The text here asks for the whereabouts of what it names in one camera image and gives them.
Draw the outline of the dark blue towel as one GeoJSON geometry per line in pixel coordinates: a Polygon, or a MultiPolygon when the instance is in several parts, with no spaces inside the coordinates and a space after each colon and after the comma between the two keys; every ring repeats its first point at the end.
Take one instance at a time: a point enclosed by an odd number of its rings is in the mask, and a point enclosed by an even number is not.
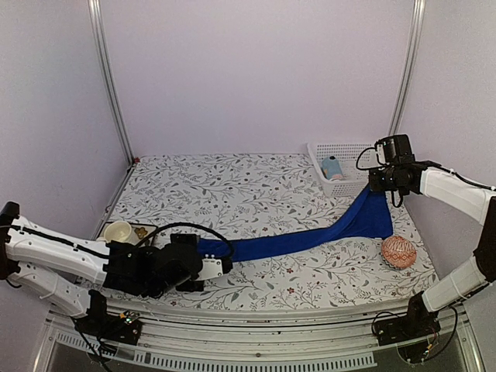
{"type": "Polygon", "coordinates": [[[345,213],[331,226],[276,236],[233,240],[233,262],[259,260],[298,253],[332,241],[363,237],[385,239],[393,234],[385,193],[365,187],[345,213]]]}

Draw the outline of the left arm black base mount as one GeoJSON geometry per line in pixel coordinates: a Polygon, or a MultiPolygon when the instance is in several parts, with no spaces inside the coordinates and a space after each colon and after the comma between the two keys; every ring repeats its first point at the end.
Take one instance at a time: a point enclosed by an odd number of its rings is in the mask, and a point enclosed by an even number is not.
{"type": "Polygon", "coordinates": [[[143,323],[140,313],[126,310],[118,315],[107,311],[107,298],[96,290],[88,292],[89,308],[82,318],[75,319],[78,332],[94,336],[98,341],[109,340],[136,346],[140,339],[143,323]]]}

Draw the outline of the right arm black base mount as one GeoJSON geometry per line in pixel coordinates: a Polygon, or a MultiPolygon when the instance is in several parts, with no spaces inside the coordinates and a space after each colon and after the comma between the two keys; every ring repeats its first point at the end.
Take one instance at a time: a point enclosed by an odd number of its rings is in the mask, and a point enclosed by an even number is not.
{"type": "Polygon", "coordinates": [[[425,336],[434,336],[441,330],[437,320],[438,311],[430,312],[419,292],[408,301],[405,315],[391,313],[389,319],[374,319],[371,331],[380,346],[401,343],[425,336]]]}

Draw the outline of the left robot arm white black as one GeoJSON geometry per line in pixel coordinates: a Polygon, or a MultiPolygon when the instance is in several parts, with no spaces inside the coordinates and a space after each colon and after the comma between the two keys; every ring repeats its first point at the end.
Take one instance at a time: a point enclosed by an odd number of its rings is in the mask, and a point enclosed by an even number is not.
{"type": "Polygon", "coordinates": [[[98,336],[115,330],[113,316],[100,307],[91,308],[94,295],[60,273],[129,295],[159,298],[198,279],[203,267],[196,246],[189,244],[156,248],[78,239],[30,222],[13,201],[1,210],[1,277],[27,285],[66,315],[84,317],[98,336]]]}

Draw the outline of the light blue orange dotted towel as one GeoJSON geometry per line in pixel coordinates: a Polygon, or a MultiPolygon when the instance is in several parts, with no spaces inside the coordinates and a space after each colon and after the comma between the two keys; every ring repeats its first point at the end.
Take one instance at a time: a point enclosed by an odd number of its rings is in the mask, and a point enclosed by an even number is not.
{"type": "Polygon", "coordinates": [[[336,157],[326,157],[321,162],[322,172],[328,181],[337,181],[344,178],[343,171],[336,157]]]}

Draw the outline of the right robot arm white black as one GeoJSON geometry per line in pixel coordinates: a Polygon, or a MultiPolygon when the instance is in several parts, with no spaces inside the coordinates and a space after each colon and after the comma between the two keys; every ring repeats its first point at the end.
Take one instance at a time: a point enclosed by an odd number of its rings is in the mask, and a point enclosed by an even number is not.
{"type": "Polygon", "coordinates": [[[399,198],[410,194],[410,211],[426,212],[421,234],[442,271],[441,279],[409,303],[401,331],[416,338],[431,323],[430,315],[465,301],[495,281],[495,188],[459,174],[432,160],[418,160],[407,135],[379,139],[373,146],[377,166],[368,171],[372,191],[389,191],[399,198]]]}

